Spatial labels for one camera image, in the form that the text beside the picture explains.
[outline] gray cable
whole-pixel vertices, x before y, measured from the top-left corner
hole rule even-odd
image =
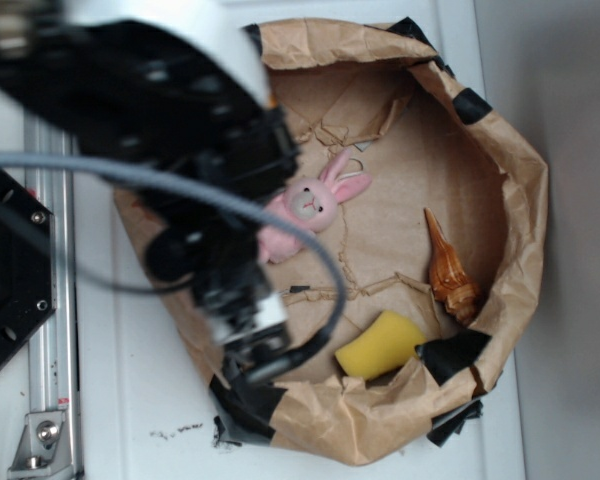
[[[337,298],[327,323],[320,330],[323,336],[331,335],[338,319],[344,312],[346,286],[338,266],[332,260],[329,253],[314,237],[294,224],[263,210],[260,205],[254,202],[194,179],[184,178],[169,172],[157,171],[140,165],[129,165],[97,157],[0,153],[0,168],[7,167],[47,168],[91,173],[123,182],[129,188],[143,186],[162,190],[211,205],[218,209],[231,211],[261,225],[271,225],[293,235],[305,246],[313,250],[333,278]]]

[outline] robotic arm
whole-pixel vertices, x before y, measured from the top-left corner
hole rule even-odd
[[[206,0],[62,7],[0,0],[0,88],[75,135],[83,153],[200,180],[262,205],[296,170],[297,148],[254,45]],[[195,303],[226,357],[264,365],[259,381],[292,368],[267,368],[289,339],[284,309],[257,262],[259,225],[122,186],[168,225],[146,251],[148,268],[168,282],[192,274]]]

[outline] gray wall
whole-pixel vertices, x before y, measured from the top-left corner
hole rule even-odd
[[[516,350],[530,480],[600,479],[600,0],[476,0],[486,94],[550,165],[543,293]]]

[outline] bunny ear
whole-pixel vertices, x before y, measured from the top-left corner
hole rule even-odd
[[[338,153],[335,157],[333,157],[333,160],[331,160],[327,164],[327,166],[324,167],[324,170],[322,170],[322,172],[320,173],[320,176],[318,177],[320,181],[327,185],[329,188],[333,188],[333,186],[336,184],[336,179],[338,178],[338,175],[342,170],[344,170],[344,167],[347,166],[347,162],[349,161],[350,157],[351,150],[348,148],[345,148],[340,153]]]
[[[342,203],[360,195],[369,185],[371,185],[371,175],[359,173],[338,180],[331,191],[338,203]]]

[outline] metal bracket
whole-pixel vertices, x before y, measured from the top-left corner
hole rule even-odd
[[[65,412],[29,413],[7,478],[50,478],[71,468],[69,429]]]

